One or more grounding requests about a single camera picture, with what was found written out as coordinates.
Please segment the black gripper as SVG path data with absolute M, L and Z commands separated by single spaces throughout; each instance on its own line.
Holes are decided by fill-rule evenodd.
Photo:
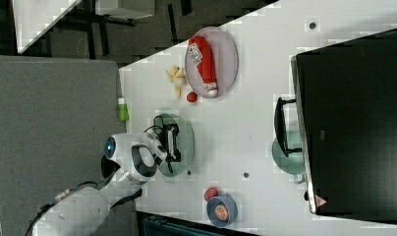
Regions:
M 157 135 L 161 135 L 162 144 L 167 151 L 167 162 L 180 162 L 181 153 L 177 148 L 177 136 L 179 127 L 172 124 L 171 115 L 157 115 L 153 119 L 154 130 Z

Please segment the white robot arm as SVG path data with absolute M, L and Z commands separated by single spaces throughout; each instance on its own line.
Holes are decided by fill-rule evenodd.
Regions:
M 90 236 L 117 204 L 142 194 L 142 186 L 163 164 L 181 158 L 177 138 L 182 127 L 175 115 L 160 114 L 138 134 L 121 133 L 107 139 L 103 157 L 114 168 L 104 180 L 82 182 L 43 206 L 26 236 Z

